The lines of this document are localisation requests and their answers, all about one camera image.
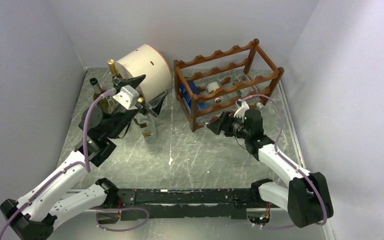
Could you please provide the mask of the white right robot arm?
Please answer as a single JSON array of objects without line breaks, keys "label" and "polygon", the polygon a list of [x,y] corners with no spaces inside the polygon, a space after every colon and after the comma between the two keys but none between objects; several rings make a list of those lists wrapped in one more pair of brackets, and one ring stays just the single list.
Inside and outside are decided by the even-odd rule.
[{"label": "white right robot arm", "polygon": [[248,109],[242,117],[224,111],[206,127],[214,134],[243,139],[245,149],[264,163],[282,180],[285,186],[264,179],[252,186],[250,202],[262,207],[269,202],[286,211],[294,226],[303,228],[322,224],[334,215],[326,177],[300,167],[275,146],[264,133],[263,118],[256,109]]}]

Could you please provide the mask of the green wine bottle brown label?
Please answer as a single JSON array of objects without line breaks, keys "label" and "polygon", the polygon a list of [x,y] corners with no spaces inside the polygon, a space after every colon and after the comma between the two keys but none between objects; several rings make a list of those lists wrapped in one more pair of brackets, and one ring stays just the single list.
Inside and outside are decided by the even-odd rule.
[{"label": "green wine bottle brown label", "polygon": [[[101,96],[104,92],[106,92],[107,90],[105,88],[102,88],[102,86],[99,84],[99,81],[97,78],[93,77],[93,78],[90,78],[89,79],[89,82],[94,90],[94,93],[93,93],[93,100],[95,101],[99,96]],[[112,114],[114,109],[115,109],[115,105],[114,105],[114,101],[109,97],[105,97],[103,98],[102,100],[100,100],[98,103],[97,103],[97,106],[105,113],[108,113],[108,114]]]}]

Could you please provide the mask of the dark wine bottle cream label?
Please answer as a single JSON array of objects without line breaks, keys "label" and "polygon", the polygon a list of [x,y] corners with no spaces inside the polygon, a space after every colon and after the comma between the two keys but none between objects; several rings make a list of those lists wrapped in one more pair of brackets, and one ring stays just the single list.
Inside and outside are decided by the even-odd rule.
[{"label": "dark wine bottle cream label", "polygon": [[120,71],[118,70],[117,66],[116,66],[116,61],[114,59],[109,59],[107,61],[107,65],[108,65],[108,68],[111,72],[111,75],[112,75],[112,78],[122,78],[122,75],[120,73]]}]

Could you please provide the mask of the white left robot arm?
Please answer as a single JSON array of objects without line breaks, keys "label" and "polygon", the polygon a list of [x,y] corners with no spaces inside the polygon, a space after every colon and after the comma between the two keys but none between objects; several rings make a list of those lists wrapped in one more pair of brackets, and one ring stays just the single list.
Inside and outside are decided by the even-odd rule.
[{"label": "white left robot arm", "polygon": [[84,111],[79,123],[82,139],[64,162],[34,189],[0,205],[6,220],[0,239],[11,228],[22,240],[46,240],[61,224],[86,210],[119,210],[123,203],[119,190],[106,178],[74,195],[66,193],[108,159],[116,148],[114,140],[137,114],[158,115],[149,103],[165,95],[171,81],[143,74],[115,77],[112,83]]}]

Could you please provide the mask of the blue bottle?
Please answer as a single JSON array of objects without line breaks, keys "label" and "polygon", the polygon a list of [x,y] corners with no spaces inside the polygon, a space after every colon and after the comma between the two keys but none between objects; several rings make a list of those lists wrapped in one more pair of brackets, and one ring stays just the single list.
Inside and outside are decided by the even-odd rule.
[{"label": "blue bottle", "polygon": [[[198,87],[195,85],[194,82],[189,82],[188,83],[190,89],[192,90],[192,92],[196,95],[199,95],[201,92],[199,91]],[[187,90],[187,88],[183,85],[183,84],[180,84],[179,85],[179,90],[182,92],[183,94],[183,97],[182,97],[182,101],[183,103],[185,104],[186,106],[186,109],[188,111],[188,113],[190,114],[191,113],[191,105],[192,105],[192,99],[191,99],[191,96]]]}]

